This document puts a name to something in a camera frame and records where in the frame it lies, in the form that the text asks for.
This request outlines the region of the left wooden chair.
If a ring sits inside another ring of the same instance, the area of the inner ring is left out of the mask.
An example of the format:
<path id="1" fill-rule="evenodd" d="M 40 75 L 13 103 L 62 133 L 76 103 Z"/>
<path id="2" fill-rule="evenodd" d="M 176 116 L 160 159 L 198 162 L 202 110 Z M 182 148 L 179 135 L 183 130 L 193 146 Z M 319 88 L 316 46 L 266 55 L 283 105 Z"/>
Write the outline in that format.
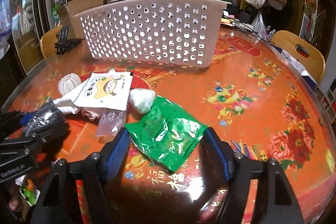
<path id="1" fill-rule="evenodd" d="M 62 25 L 47 31 L 40 40 L 40 48 L 43 58 L 46 60 L 56 53 L 55 43 L 58 42 L 56 35 L 60 33 Z"/>

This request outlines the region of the white cartoon snack packet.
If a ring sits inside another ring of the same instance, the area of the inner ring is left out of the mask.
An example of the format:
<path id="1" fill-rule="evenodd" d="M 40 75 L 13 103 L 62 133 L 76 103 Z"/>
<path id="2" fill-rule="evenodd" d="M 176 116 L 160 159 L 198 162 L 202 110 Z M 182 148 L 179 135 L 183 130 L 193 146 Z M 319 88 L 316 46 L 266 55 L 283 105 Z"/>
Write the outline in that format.
<path id="1" fill-rule="evenodd" d="M 133 80 L 131 72 L 92 73 L 71 96 L 77 107 L 125 111 Z"/>

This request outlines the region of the clear pink plastic packet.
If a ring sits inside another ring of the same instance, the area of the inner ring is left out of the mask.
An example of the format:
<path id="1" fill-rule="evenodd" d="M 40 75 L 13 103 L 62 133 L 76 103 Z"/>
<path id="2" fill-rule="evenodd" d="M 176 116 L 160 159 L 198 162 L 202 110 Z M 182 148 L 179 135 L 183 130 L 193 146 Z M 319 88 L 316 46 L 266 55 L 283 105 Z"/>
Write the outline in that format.
<path id="1" fill-rule="evenodd" d="M 107 109 L 100 116 L 97 128 L 97 136 L 115 137 L 120 129 L 125 125 L 126 111 Z"/>

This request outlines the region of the green snack packet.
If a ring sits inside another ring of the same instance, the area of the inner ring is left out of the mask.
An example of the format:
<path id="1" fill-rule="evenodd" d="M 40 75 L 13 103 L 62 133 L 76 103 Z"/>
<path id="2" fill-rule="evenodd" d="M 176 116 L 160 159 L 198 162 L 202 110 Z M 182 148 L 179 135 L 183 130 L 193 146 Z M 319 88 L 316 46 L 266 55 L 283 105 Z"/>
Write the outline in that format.
<path id="1" fill-rule="evenodd" d="M 154 164 L 175 172 L 201 141 L 207 126 L 178 104 L 158 96 L 150 111 L 126 128 L 137 149 Z"/>

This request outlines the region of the white perforated plastic basket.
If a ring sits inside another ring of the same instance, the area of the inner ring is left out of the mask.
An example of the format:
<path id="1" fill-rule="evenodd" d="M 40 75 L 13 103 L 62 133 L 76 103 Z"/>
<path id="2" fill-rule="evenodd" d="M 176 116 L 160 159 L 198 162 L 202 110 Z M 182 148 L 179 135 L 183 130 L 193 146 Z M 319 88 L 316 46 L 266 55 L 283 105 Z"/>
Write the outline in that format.
<path id="1" fill-rule="evenodd" d="M 227 5 L 220 0 L 125 0 L 75 18 L 94 59 L 206 68 Z"/>

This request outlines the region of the right wooden chair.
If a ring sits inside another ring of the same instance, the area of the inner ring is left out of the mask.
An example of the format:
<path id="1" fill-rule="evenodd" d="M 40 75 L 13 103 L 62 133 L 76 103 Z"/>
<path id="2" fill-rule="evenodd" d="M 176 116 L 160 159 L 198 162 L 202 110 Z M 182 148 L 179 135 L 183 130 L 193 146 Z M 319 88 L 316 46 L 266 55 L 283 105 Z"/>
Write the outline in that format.
<path id="1" fill-rule="evenodd" d="M 299 61 L 317 84 L 321 82 L 325 73 L 325 59 L 317 48 L 286 30 L 277 31 L 271 42 Z"/>

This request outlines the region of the white round ball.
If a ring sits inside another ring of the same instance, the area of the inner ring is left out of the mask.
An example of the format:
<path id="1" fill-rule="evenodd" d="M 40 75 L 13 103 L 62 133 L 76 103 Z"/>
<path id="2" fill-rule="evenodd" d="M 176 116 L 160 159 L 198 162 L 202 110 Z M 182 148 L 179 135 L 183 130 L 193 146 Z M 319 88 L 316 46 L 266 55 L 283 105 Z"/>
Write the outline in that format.
<path id="1" fill-rule="evenodd" d="M 139 114 L 146 114 L 153 106 L 156 93 L 150 89 L 136 88 L 129 94 L 129 103 Z"/>

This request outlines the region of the wooden chair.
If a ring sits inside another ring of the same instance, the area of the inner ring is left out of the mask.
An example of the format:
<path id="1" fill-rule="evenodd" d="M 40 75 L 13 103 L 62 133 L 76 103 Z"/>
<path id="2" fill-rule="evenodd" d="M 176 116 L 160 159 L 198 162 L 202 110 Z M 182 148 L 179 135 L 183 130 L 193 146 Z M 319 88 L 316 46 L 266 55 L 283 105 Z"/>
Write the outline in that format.
<path id="1" fill-rule="evenodd" d="M 58 42 L 56 35 L 60 33 L 62 25 L 47 31 L 40 40 L 40 48 L 43 58 L 46 60 L 56 53 L 55 43 Z"/>
<path id="2" fill-rule="evenodd" d="M 317 84 L 321 82 L 325 73 L 325 59 L 317 48 L 286 30 L 277 31 L 271 42 L 299 61 Z"/>

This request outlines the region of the black phone stand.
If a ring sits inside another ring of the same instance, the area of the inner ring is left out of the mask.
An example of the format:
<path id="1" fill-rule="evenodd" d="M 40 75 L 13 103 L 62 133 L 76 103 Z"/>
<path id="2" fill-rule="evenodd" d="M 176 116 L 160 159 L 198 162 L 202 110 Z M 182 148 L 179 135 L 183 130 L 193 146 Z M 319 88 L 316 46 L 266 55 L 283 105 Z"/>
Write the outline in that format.
<path id="1" fill-rule="evenodd" d="M 81 44 L 81 39 L 69 39 L 68 38 L 69 27 L 70 27 L 69 25 L 64 26 L 61 28 L 59 32 L 58 41 L 54 45 L 56 49 L 55 53 L 57 55 L 61 55 L 66 52 L 69 52 L 70 50 L 74 49 L 75 47 Z"/>

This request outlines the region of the white ribbed round object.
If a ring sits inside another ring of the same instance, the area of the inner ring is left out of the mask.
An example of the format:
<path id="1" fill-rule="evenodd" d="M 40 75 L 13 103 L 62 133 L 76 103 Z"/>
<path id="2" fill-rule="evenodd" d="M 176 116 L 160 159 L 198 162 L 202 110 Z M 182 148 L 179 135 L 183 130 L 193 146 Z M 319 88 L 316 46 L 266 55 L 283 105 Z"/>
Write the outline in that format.
<path id="1" fill-rule="evenodd" d="M 81 79 L 77 74 L 70 73 L 65 75 L 58 82 L 58 91 L 64 96 L 81 84 Z"/>

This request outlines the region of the white cloth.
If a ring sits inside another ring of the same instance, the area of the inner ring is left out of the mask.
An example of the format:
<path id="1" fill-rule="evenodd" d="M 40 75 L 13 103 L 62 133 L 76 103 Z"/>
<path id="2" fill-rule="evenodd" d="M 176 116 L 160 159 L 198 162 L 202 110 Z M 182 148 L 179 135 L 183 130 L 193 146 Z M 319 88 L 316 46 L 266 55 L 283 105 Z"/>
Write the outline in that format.
<path id="1" fill-rule="evenodd" d="M 84 83 L 81 83 L 79 86 L 62 96 L 62 98 L 54 99 L 52 102 L 64 115 L 81 113 L 83 116 L 89 118 L 92 121 L 99 119 L 100 116 L 105 112 L 105 109 L 78 107 L 72 102 L 72 99 L 79 94 L 83 86 Z"/>

